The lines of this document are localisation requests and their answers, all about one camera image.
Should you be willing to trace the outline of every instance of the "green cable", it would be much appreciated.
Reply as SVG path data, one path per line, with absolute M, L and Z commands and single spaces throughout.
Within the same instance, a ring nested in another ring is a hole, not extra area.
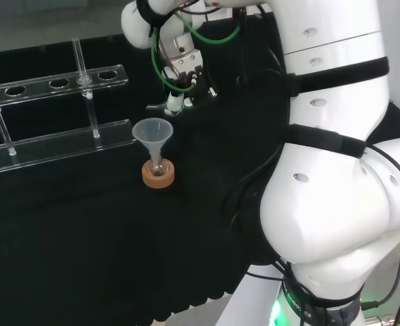
M 176 92 L 179 92 L 179 93 L 189 92 L 192 88 L 194 88 L 194 85 L 192 85 L 189 88 L 178 88 L 178 87 L 172 85 L 168 80 L 166 80 L 166 78 L 164 76 L 162 76 L 162 73 L 160 72 L 158 64 L 156 62 L 155 48 L 156 48 L 157 44 L 158 44 L 158 30 L 155 29 L 154 33 L 153 33 L 152 44 L 151 44 L 151 61 L 153 62 L 153 67 L 154 67 L 154 70 L 156 71 L 156 74 L 163 81 L 163 83 L 165 85 L 167 85 L 169 88 L 171 88 L 172 90 L 175 90 Z
M 192 25 L 186 20 L 184 19 L 184 17 L 180 14 L 175 14 L 179 20 L 181 20 L 183 22 L 183 24 L 187 27 L 187 29 L 189 29 L 189 31 L 194 34 L 198 39 L 200 39 L 201 41 L 205 42 L 205 43 L 209 43 L 209 44 L 224 44 L 227 43 L 228 41 L 231 41 L 233 38 L 235 38 L 235 36 L 237 34 L 239 34 L 240 32 L 240 25 L 238 24 L 238 26 L 236 27 L 236 29 L 234 30 L 234 32 L 226 37 L 225 39 L 208 39 L 204 36 L 202 36 L 201 34 L 199 34 L 199 32 L 197 32 L 195 30 L 194 27 L 192 27 Z

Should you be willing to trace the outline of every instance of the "plastic funnel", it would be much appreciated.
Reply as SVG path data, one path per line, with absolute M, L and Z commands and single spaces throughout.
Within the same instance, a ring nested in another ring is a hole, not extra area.
M 133 127 L 133 137 L 138 139 L 150 154 L 158 153 L 172 135 L 172 125 L 158 117 L 141 120 Z
M 155 176 L 168 172 L 168 163 L 160 157 L 160 149 L 172 135 L 172 125 L 163 119 L 151 117 L 134 125 L 133 137 L 138 139 L 150 151 L 149 173 Z

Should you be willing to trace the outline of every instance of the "circular hole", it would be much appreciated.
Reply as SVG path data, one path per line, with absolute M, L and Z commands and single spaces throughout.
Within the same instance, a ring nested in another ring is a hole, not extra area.
M 23 94 L 25 90 L 26 90 L 26 87 L 24 87 L 24 86 L 16 86 L 16 87 L 7 88 L 5 90 L 5 94 L 7 94 L 8 96 L 14 97 L 14 96 L 19 96 L 19 95 Z
M 310 64 L 311 67 L 320 66 L 321 64 L 323 64 L 323 59 L 322 58 L 313 58 L 308 63 Z
M 312 278 L 311 276 L 309 276 L 308 278 L 312 281 L 312 283 L 313 283 L 314 285 L 317 285 L 317 286 L 320 285 L 320 282 L 319 282 L 318 280 L 315 280 L 315 279 Z
M 98 78 L 103 80 L 111 80 L 117 77 L 116 71 L 103 71 L 102 73 L 98 74 Z
M 293 177 L 296 180 L 301 181 L 301 182 L 308 182 L 308 180 L 309 180 L 308 177 L 306 175 L 302 174 L 302 173 L 295 173 L 293 175 Z
M 323 98 L 316 98 L 310 101 L 310 105 L 312 107 L 324 107 L 327 104 L 327 101 Z
M 67 78 L 55 79 L 49 83 L 52 88 L 64 88 L 68 84 L 70 84 L 70 81 Z
M 397 183 L 397 179 L 394 178 L 392 175 L 390 176 L 390 182 L 391 182 L 392 185 L 397 185 L 398 184 Z

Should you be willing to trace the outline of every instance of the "black strap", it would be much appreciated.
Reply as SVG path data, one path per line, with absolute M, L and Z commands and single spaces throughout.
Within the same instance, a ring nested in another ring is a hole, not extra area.
M 325 300 L 310 298 L 310 301 L 300 300 L 299 297 L 292 291 L 289 284 L 283 283 L 283 293 L 294 313 L 297 316 L 303 317 L 304 322 L 313 326 L 350 326 L 357 319 L 360 313 L 360 294 L 363 288 L 358 293 L 344 300 Z
M 307 73 L 305 75 L 289 75 L 291 78 L 291 97 L 305 92 L 324 90 L 388 75 L 390 66 L 388 58 L 356 63 L 344 67 Z
M 174 14 L 170 12 L 167 15 L 155 13 L 151 8 L 148 0 L 137 0 L 137 8 L 141 17 L 150 24 L 149 37 L 153 35 L 155 28 L 160 28 L 165 25 L 166 21 Z
M 291 124 L 285 128 L 284 142 L 333 151 L 354 158 L 361 158 L 367 147 L 365 141 L 299 124 Z

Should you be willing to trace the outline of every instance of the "black fabric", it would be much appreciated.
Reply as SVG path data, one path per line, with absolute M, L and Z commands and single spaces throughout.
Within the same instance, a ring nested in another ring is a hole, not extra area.
M 286 143 L 324 149 L 354 158 L 363 156 L 366 148 L 365 141 L 298 124 L 291 124 L 285 129 L 283 140 Z
M 324 90 L 385 76 L 390 71 L 388 58 L 348 65 L 340 68 L 308 73 L 305 75 L 289 75 L 291 96 L 315 90 Z
M 256 17 L 248 21 L 247 69 L 267 67 L 260 41 L 268 31 Z M 200 32 L 218 39 L 233 30 L 229 20 Z M 228 240 L 222 195 L 280 143 L 287 88 L 271 75 L 238 88 L 237 40 L 196 46 L 220 93 L 171 119 L 174 134 L 162 148 L 176 168 L 170 189 L 143 185 L 148 154 L 139 143 L 0 174 L 0 326 L 149 326 L 233 293 L 253 255 L 237 232 Z M 160 115 L 145 110 L 164 100 L 149 50 L 123 35 L 81 47 L 87 68 L 122 64 L 129 76 L 124 87 L 94 92 L 99 123 Z M 0 84 L 74 70 L 70 42 L 0 53 Z M 89 125 L 81 94 L 9 106 L 3 115 L 14 140 Z M 392 104 L 369 141 L 397 137 L 400 110 Z
M 137 8 L 141 17 L 144 18 L 146 22 L 150 25 L 150 33 L 149 36 L 153 35 L 153 31 L 155 28 L 160 28 L 165 25 L 166 21 L 170 19 L 173 13 L 169 13 L 168 15 L 160 15 L 155 13 L 151 8 L 148 0 L 137 0 Z

